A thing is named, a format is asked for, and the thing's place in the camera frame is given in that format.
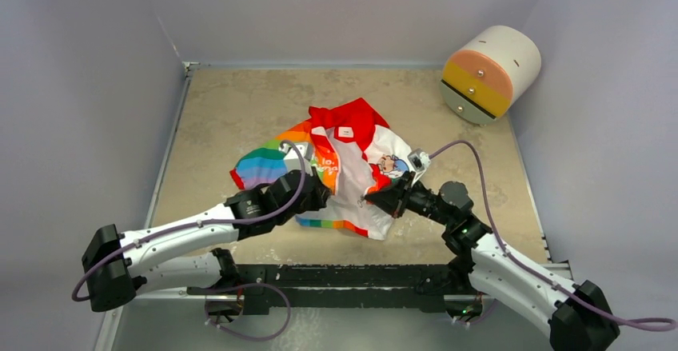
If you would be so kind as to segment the rainbow red white kids jacket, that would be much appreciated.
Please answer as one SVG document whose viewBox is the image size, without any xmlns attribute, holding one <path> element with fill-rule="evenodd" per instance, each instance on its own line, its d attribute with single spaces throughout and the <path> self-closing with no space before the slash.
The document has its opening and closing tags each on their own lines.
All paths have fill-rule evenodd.
<svg viewBox="0 0 678 351">
<path fill-rule="evenodd" d="M 415 149 L 364 98 L 331 109 L 309 107 L 308 119 L 238 160 L 230 172 L 238 189 L 271 183 L 287 172 L 282 142 L 311 143 L 311 165 L 332 190 L 324 209 L 297 216 L 300 225 L 386 239 L 393 217 L 363 197 L 412 171 L 408 155 Z"/>
</svg>

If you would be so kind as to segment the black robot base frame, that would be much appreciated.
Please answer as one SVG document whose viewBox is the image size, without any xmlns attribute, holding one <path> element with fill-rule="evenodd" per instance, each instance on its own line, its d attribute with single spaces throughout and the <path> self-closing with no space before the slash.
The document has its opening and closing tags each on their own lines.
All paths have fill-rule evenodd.
<svg viewBox="0 0 678 351">
<path fill-rule="evenodd" d="M 235 264 L 215 249 L 219 280 L 189 287 L 212 315 L 266 315 L 272 308 L 417 309 L 471 320 L 484 311 L 481 293 L 448 265 Z"/>
</svg>

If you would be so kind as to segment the round pastel drawer cabinet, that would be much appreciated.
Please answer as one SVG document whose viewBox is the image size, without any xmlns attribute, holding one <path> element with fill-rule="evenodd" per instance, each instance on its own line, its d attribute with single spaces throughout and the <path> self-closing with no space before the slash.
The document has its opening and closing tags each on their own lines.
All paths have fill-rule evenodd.
<svg viewBox="0 0 678 351">
<path fill-rule="evenodd" d="M 490 26 L 446 61 L 440 92 L 460 118 L 487 125 L 502 118 L 542 66 L 535 42 L 510 26 Z"/>
</svg>

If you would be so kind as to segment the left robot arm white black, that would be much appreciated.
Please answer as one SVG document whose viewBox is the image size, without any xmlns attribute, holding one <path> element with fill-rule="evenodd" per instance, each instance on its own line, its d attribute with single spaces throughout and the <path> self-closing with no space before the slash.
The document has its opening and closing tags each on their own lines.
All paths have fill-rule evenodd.
<svg viewBox="0 0 678 351">
<path fill-rule="evenodd" d="M 242 190 L 192 217 L 151 229 L 97 229 L 82 255 L 84 275 L 72 293 L 95 313 L 143 293 L 179 286 L 234 291 L 238 272 L 216 255 L 186 255 L 212 245 L 271 232 L 295 216 L 325 208 L 332 190 L 316 173 L 292 170 L 272 183 Z"/>
</svg>

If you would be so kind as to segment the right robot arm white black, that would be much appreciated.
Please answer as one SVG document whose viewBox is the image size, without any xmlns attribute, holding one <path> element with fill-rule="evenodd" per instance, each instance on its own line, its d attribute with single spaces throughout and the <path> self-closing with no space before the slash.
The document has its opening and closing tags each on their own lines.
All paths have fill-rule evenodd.
<svg viewBox="0 0 678 351">
<path fill-rule="evenodd" d="M 606 350 L 619 337 L 599 286 L 577 284 L 506 244 L 473 213 L 463 183 L 447 181 L 433 192 L 413 175 L 406 172 L 363 198 L 392 217 L 408 210 L 443 225 L 455 256 L 449 282 L 456 291 L 474 288 L 494 297 L 539 329 L 554 350 Z"/>
</svg>

